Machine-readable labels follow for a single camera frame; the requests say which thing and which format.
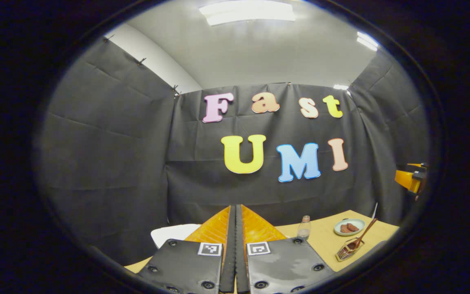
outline black fabric backdrop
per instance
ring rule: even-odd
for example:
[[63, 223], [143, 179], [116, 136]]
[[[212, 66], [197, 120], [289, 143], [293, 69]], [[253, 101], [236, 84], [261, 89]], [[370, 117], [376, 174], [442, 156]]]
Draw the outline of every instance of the black fabric backdrop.
[[[253, 95], [276, 95], [280, 110], [255, 114]], [[173, 99], [171, 87], [112, 42], [98, 42], [64, 76], [38, 137], [41, 179], [57, 214], [77, 236], [120, 264], [155, 252], [150, 232], [202, 223], [242, 203], [273, 225], [351, 209], [397, 225], [407, 210], [397, 165], [427, 156], [427, 126], [415, 87], [378, 52], [346, 91], [286, 83], [229, 86]], [[231, 92], [221, 122], [203, 123], [206, 95]], [[344, 113], [332, 117], [333, 95]], [[305, 118], [311, 98], [319, 117]], [[248, 136], [263, 134], [264, 164], [253, 174], [224, 165], [223, 136], [242, 136], [241, 160], [252, 160]], [[349, 168], [333, 171], [328, 140], [342, 138]], [[298, 153], [317, 143], [321, 176], [280, 183], [276, 147]]]

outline wooden table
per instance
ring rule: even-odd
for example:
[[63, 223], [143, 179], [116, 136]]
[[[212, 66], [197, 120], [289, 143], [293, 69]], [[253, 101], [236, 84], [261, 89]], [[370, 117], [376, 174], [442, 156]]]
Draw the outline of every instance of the wooden table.
[[[369, 225], [371, 218], [359, 214], [358, 212], [353, 212], [348, 210], [346, 212], [341, 212], [335, 214], [334, 216], [328, 216], [327, 218], [317, 219], [311, 221], [311, 233], [308, 238], [308, 243], [317, 251], [322, 259], [332, 268], [335, 272], [349, 266], [351, 263], [356, 261], [358, 258], [363, 256], [365, 253], [370, 251], [375, 245], [383, 240], [389, 239], [399, 227], [395, 225], [390, 225], [385, 222], [377, 221], [369, 229], [366, 236], [364, 236], [363, 241], [365, 244], [362, 248], [355, 253], [353, 257], [345, 259], [343, 262], [338, 262], [336, 260], [335, 254], [337, 251], [344, 245], [344, 242], [361, 235], [361, 233], [353, 236], [340, 236], [337, 235], [334, 231], [334, 227], [337, 222], [343, 219], [361, 219], [366, 222], [366, 226]], [[297, 236], [298, 223], [293, 225], [280, 225], [276, 227], [282, 234], [286, 237], [291, 238]], [[132, 272], [139, 272], [143, 266], [145, 266], [151, 257], [138, 262], [136, 264], [125, 266], [128, 270]]]

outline blue letter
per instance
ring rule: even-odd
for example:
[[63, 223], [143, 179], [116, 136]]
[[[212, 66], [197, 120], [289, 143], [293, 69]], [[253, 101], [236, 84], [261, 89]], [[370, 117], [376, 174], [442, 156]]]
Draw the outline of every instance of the blue letter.
[[305, 178], [318, 178], [320, 177], [319, 164], [317, 162], [317, 149], [319, 146], [315, 143], [308, 143], [304, 145], [302, 156], [299, 158], [293, 146], [289, 144], [280, 145], [277, 151], [282, 157], [282, 175], [278, 177], [279, 182], [290, 182], [293, 180], [291, 169], [297, 176], [297, 179], [302, 178], [302, 173]]

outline plastic bottle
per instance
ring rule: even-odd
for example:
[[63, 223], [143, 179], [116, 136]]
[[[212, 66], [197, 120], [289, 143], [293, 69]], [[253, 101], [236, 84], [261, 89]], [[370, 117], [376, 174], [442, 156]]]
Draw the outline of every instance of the plastic bottle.
[[309, 216], [304, 216], [302, 218], [302, 222], [299, 225], [299, 229], [297, 230], [297, 237], [302, 237], [304, 239], [309, 238], [309, 233], [311, 232], [311, 222]]

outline white ceiling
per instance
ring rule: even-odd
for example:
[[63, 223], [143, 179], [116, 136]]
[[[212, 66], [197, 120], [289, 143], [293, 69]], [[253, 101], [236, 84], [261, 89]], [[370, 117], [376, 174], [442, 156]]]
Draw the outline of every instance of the white ceiling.
[[317, 6], [289, 1], [295, 22], [253, 20], [211, 27], [199, 12], [219, 0], [170, 0], [128, 24], [164, 49], [203, 89], [294, 82], [349, 85], [375, 52], [357, 30]]

